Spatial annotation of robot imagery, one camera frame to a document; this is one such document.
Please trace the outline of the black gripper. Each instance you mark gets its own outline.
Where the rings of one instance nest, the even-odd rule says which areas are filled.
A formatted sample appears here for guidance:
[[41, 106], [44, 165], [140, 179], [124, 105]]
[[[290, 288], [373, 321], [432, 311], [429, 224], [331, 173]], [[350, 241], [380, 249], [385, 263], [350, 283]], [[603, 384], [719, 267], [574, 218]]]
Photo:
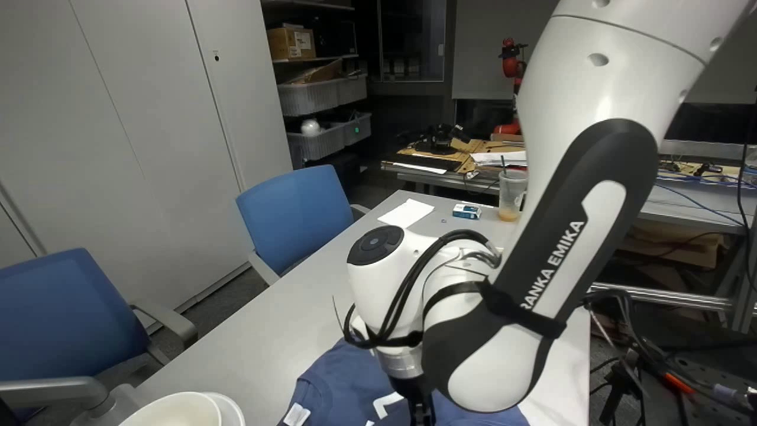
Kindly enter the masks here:
[[432, 421], [435, 421], [432, 400], [422, 380], [406, 384], [406, 400], [410, 400], [410, 412], [411, 412], [411, 426], [432, 426]]

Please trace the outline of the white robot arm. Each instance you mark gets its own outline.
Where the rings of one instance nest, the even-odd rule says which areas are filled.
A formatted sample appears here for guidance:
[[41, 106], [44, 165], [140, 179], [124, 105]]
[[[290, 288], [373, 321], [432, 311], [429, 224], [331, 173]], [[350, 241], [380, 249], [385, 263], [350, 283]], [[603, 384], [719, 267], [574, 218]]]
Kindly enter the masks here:
[[527, 195], [512, 249], [469, 228], [365, 232], [346, 256], [342, 339], [467, 412], [520, 405], [636, 222], [680, 106], [752, 11], [755, 0], [559, 0], [515, 95]]

